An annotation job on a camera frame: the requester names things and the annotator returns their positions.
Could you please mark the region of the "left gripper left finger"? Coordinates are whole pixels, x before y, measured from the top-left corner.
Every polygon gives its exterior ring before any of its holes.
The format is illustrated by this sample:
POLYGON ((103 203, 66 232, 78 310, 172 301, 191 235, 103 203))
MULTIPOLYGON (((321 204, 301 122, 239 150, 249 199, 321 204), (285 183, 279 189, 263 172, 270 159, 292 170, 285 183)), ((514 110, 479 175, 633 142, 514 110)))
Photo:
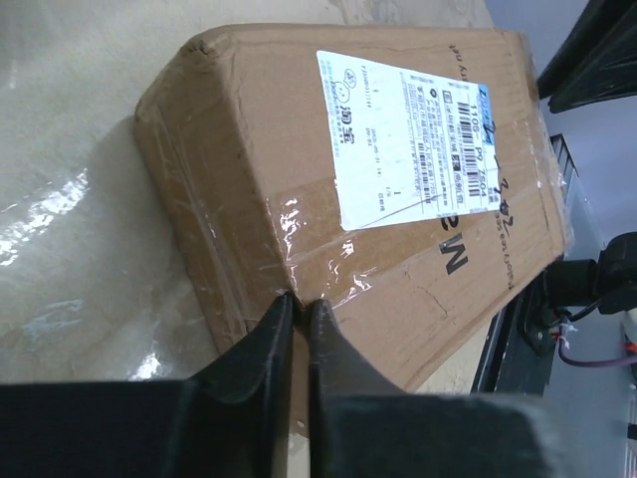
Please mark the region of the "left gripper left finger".
POLYGON ((191 380, 185 477, 287 475, 295 301, 276 298, 249 334, 191 380))

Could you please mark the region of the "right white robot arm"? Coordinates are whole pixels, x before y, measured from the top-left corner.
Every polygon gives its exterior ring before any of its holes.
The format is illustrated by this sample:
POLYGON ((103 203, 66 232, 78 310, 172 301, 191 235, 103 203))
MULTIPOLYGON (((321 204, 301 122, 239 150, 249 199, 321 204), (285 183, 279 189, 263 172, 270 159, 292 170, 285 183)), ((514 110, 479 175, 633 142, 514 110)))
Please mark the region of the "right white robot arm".
MULTIPOLYGON (((636 95, 636 3, 590 1, 536 81, 553 114, 636 95)), ((545 300, 577 322, 636 307, 636 234, 613 238, 597 260, 562 260, 543 272, 545 300)))

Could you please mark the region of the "brown cardboard express box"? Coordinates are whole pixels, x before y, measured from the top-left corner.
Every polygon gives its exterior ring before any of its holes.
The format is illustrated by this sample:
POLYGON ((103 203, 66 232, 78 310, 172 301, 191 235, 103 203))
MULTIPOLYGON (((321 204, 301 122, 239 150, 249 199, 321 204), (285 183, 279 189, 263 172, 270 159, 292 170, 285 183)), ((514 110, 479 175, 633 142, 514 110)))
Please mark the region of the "brown cardboard express box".
POLYGON ((568 240, 521 34, 218 27, 148 87, 134 135, 219 357, 293 296, 289 433, 310 439, 310 317, 326 300, 411 395, 411 477, 567 473, 538 402, 418 392, 568 240))

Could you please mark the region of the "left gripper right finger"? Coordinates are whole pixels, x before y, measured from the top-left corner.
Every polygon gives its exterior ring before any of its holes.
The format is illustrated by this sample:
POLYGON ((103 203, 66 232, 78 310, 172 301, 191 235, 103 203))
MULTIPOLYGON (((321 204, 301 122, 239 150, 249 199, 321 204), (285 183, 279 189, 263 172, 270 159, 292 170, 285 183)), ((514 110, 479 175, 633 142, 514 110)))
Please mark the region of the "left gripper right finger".
POLYGON ((309 412, 313 477, 411 477, 399 434, 411 395, 378 372, 340 332, 331 304, 312 306, 309 412))

